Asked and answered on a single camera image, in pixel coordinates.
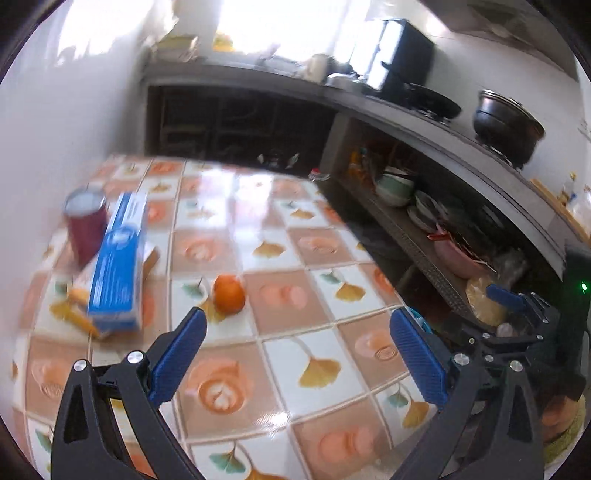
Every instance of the white wall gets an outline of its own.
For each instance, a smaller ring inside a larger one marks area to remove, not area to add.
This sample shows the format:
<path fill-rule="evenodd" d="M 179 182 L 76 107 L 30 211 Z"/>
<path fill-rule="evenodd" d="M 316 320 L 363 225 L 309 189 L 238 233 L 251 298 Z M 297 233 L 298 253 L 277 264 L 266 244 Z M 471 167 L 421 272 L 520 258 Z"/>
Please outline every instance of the white wall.
<path fill-rule="evenodd" d="M 417 0 L 372 0 L 368 19 L 391 17 L 408 18 L 436 44 L 426 86 L 462 107 L 455 122 L 474 135 L 472 115 L 478 107 L 478 92 L 488 89 L 512 97 L 546 131 L 523 175 L 538 178 L 558 193 L 569 172 L 575 171 L 579 177 L 577 186 L 582 185 L 587 164 L 586 141 L 578 131 L 583 107 L 575 80 L 517 49 L 450 32 Z"/>
<path fill-rule="evenodd" d="M 109 154 L 135 147 L 128 119 L 137 109 L 139 54 L 160 28 L 163 3 L 153 5 L 67 1 L 0 84 L 0 414 L 8 425 L 17 316 L 64 198 Z"/>
<path fill-rule="evenodd" d="M 584 120 L 585 124 L 581 124 L 579 129 L 586 134 L 586 163 L 585 173 L 582 178 L 581 186 L 591 186 L 591 80 L 587 77 L 582 66 L 577 62 L 577 73 L 579 74 L 579 85 L 581 87 L 581 96 L 583 97 Z"/>

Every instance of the red can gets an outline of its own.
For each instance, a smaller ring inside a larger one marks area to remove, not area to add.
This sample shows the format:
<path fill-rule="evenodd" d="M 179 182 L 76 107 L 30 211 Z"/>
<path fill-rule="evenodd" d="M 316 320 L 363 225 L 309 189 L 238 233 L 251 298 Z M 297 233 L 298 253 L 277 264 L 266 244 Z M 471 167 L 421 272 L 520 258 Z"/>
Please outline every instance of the red can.
<path fill-rule="evenodd" d="M 64 205 L 68 239 L 80 268 L 92 260 L 107 230 L 107 198 L 97 188 L 81 188 L 68 195 Z"/>

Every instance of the blue box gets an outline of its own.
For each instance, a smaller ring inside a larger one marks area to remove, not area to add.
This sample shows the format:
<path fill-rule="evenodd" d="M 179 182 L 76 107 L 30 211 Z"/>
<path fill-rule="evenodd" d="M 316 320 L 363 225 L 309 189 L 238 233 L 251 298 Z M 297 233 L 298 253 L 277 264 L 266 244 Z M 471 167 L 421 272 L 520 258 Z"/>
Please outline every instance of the blue box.
<path fill-rule="evenodd" d="M 98 253 L 88 315 L 100 332 L 141 328 L 146 195 L 122 193 Z"/>

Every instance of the window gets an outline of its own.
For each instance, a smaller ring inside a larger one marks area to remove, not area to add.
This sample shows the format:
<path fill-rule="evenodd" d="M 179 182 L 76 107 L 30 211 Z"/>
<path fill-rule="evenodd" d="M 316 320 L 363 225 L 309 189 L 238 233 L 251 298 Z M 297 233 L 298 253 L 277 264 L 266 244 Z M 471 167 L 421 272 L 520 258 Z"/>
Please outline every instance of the window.
<path fill-rule="evenodd" d="M 244 53 L 277 43 L 277 55 L 292 60 L 327 53 L 348 61 L 368 5 L 369 0 L 224 0 L 217 30 Z"/>

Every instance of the ceramic tile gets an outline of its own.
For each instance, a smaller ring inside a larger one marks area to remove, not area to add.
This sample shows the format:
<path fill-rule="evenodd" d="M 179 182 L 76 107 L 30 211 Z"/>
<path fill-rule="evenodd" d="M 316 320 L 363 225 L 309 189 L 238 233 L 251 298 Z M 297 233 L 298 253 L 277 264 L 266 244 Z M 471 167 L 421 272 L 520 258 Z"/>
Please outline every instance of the ceramic tile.
<path fill-rule="evenodd" d="M 427 423 L 437 411 L 435 405 L 424 401 L 412 377 L 406 377 L 377 393 L 375 399 L 395 447 Z"/>
<path fill-rule="evenodd" d="M 329 321 L 303 270 L 245 274 L 260 335 L 315 327 Z"/>
<path fill-rule="evenodd" d="M 385 306 L 357 265 L 313 270 L 311 273 L 336 320 L 363 315 Z"/>
<path fill-rule="evenodd" d="M 234 244 L 244 271 L 290 270 L 302 266 L 285 231 L 236 229 Z"/>
<path fill-rule="evenodd" d="M 396 289 L 392 286 L 386 275 L 374 264 L 359 264 L 359 268 L 370 280 L 376 292 L 386 305 L 404 305 L 404 302 Z"/>
<path fill-rule="evenodd" d="M 183 170 L 183 177 L 194 177 L 201 175 L 204 171 L 221 170 L 220 164 L 200 160 L 187 160 Z"/>
<path fill-rule="evenodd" d="M 267 202 L 273 191 L 273 175 L 257 173 L 254 175 L 239 175 L 236 178 L 237 200 L 249 200 L 252 202 Z"/>
<path fill-rule="evenodd" d="M 72 365 L 80 358 L 87 358 L 86 345 L 72 345 L 37 335 L 31 337 L 25 379 L 28 412 L 55 421 Z"/>
<path fill-rule="evenodd" d="M 176 328 L 192 307 L 201 307 L 207 315 L 207 335 L 204 344 L 253 337 L 252 310 L 247 300 L 236 315 L 225 316 L 213 305 L 212 277 L 175 279 L 170 284 L 172 328 Z"/>
<path fill-rule="evenodd" d="M 113 173 L 113 180 L 141 180 L 148 170 L 149 161 L 126 161 L 117 167 Z"/>
<path fill-rule="evenodd" d="M 66 301 L 67 286 L 71 280 L 71 276 L 59 274 L 50 278 L 33 331 L 66 342 L 87 345 L 88 334 L 65 321 L 63 315 L 60 314 L 60 308 Z"/>
<path fill-rule="evenodd" d="M 387 433 L 367 398 L 293 430 L 315 480 L 348 477 L 389 452 Z"/>
<path fill-rule="evenodd" d="M 178 201 L 177 229 L 221 229 L 230 223 L 228 201 L 224 198 L 192 198 Z"/>
<path fill-rule="evenodd" d="M 118 167 L 118 163 L 113 161 L 105 161 L 96 169 L 92 176 L 92 180 L 103 179 L 107 181 L 113 176 L 115 170 L 117 170 Z"/>
<path fill-rule="evenodd" d="M 238 271 L 232 241 L 227 231 L 175 231 L 171 260 L 175 275 Z"/>
<path fill-rule="evenodd" d="M 292 228 L 288 233 L 308 267 L 353 261 L 343 239 L 332 228 Z"/>
<path fill-rule="evenodd" d="M 234 193 L 235 174 L 231 171 L 208 170 L 202 172 L 197 195 L 204 198 L 230 198 Z"/>
<path fill-rule="evenodd" d="M 273 180 L 271 196 L 281 200 L 308 200 L 310 198 L 302 182 L 287 177 L 276 177 Z"/>
<path fill-rule="evenodd" d="M 33 465 L 44 480 L 51 480 L 50 467 L 53 429 L 50 425 L 33 419 L 27 419 L 27 427 L 29 431 L 29 442 L 31 443 Z"/>
<path fill-rule="evenodd" d="M 181 179 L 181 187 L 178 191 L 178 198 L 192 199 L 199 195 L 199 187 L 201 185 L 201 175 L 198 177 L 183 177 Z"/>
<path fill-rule="evenodd" d="M 165 277 L 168 274 L 168 248 L 170 243 L 170 233 L 147 230 L 145 239 L 147 242 L 151 243 L 158 249 L 158 253 L 160 255 L 148 278 Z"/>
<path fill-rule="evenodd" d="M 178 398 L 188 439 L 264 431 L 282 412 L 255 343 L 201 348 Z"/>
<path fill-rule="evenodd" d="M 369 388 L 408 372 L 390 337 L 389 312 L 342 323 L 339 331 Z"/>
<path fill-rule="evenodd" d="M 338 233 L 357 262 L 373 262 L 374 259 L 362 243 L 349 230 L 339 229 Z"/>
<path fill-rule="evenodd" d="M 326 200 L 320 192 L 317 183 L 308 180 L 301 180 L 300 183 L 312 200 Z"/>
<path fill-rule="evenodd" d="M 147 177 L 180 177 L 183 173 L 184 161 L 162 160 L 155 158 L 148 169 Z"/>
<path fill-rule="evenodd" d="M 284 228 L 273 205 L 265 200 L 234 200 L 230 202 L 230 211 L 235 228 Z"/>
<path fill-rule="evenodd" d="M 21 314 L 18 320 L 20 329 L 29 329 L 33 326 L 48 279 L 48 272 L 38 272 L 33 276 L 22 302 Z"/>
<path fill-rule="evenodd" d="M 329 223 L 314 202 L 306 200 L 275 200 L 275 209 L 287 227 L 327 227 Z"/>
<path fill-rule="evenodd" d="M 103 185 L 105 195 L 109 200 L 117 200 L 125 192 L 135 192 L 139 187 L 139 180 L 109 180 Z"/>
<path fill-rule="evenodd" d="M 64 250 L 67 241 L 68 232 L 65 228 L 60 228 L 54 233 L 41 256 L 41 264 L 39 265 L 38 270 L 51 270 L 56 264 L 62 250 Z"/>
<path fill-rule="evenodd" d="M 144 179 L 138 192 L 145 193 L 149 200 L 174 200 L 177 196 L 178 179 L 150 177 Z"/>
<path fill-rule="evenodd" d="M 173 228 L 176 204 L 173 200 L 149 200 L 146 205 L 145 226 L 148 230 Z"/>
<path fill-rule="evenodd" d="M 28 333 L 19 333 L 14 342 L 12 353 L 12 405 L 21 411 L 25 410 L 25 379 L 27 373 L 27 355 L 29 351 Z"/>
<path fill-rule="evenodd" d="M 31 449 L 27 440 L 27 419 L 22 412 L 16 409 L 12 409 L 12 419 L 14 421 L 14 429 L 11 430 L 11 433 L 14 435 L 14 441 L 27 460 L 31 462 L 33 458 L 31 457 Z"/>
<path fill-rule="evenodd" d="M 285 406 L 296 417 L 363 393 L 332 329 L 268 340 L 264 348 Z"/>
<path fill-rule="evenodd" d="M 233 442 L 209 443 L 191 447 L 195 464 L 207 480 L 227 480 L 228 474 L 236 480 L 247 478 L 304 480 L 306 474 L 285 430 L 273 431 Z M 233 468 L 225 460 L 234 458 Z"/>
<path fill-rule="evenodd" d="M 115 351 L 117 361 L 120 361 L 132 350 L 146 350 L 158 335 L 169 330 L 167 282 L 162 278 L 148 279 L 144 281 L 142 288 L 142 329 L 136 332 L 113 332 L 96 342 L 96 350 L 93 342 L 93 361 L 100 361 L 104 351 L 109 355 L 109 350 Z"/>
<path fill-rule="evenodd" d="M 315 200 L 314 204 L 318 207 L 318 210 L 322 212 L 324 218 L 333 226 L 344 227 L 345 223 L 341 219 L 338 213 L 336 213 L 335 209 L 332 208 L 328 202 L 324 200 Z"/>

